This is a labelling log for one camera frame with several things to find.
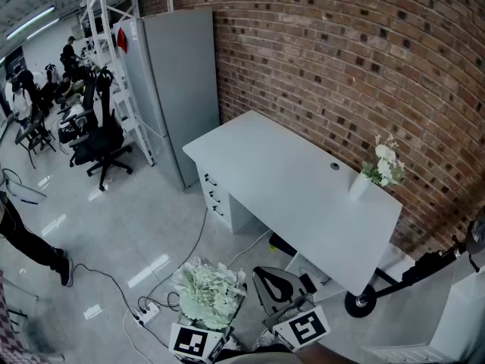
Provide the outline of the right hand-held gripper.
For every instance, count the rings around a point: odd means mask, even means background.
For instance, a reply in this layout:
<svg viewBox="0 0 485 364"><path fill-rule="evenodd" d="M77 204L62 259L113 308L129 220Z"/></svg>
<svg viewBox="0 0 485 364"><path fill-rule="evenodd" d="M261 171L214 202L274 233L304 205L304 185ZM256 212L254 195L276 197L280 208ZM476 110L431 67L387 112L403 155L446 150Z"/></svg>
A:
<svg viewBox="0 0 485 364"><path fill-rule="evenodd" d="M289 350L297 352L330 333L321 305L315 305L313 296L306 294L299 277L279 268L258 266L252 280L269 315L263 325Z"/></svg>

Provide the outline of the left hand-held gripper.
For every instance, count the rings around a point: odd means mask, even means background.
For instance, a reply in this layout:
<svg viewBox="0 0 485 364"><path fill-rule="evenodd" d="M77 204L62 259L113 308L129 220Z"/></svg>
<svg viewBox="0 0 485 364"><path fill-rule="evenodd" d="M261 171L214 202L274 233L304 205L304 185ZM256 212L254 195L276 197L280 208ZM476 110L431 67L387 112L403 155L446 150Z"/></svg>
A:
<svg viewBox="0 0 485 364"><path fill-rule="evenodd" d="M242 294L236 297L236 310L222 329L210 329L200 320L180 316L171 324L169 351L183 363L214 363L233 332L231 325L246 297L247 283L243 283Z"/></svg>

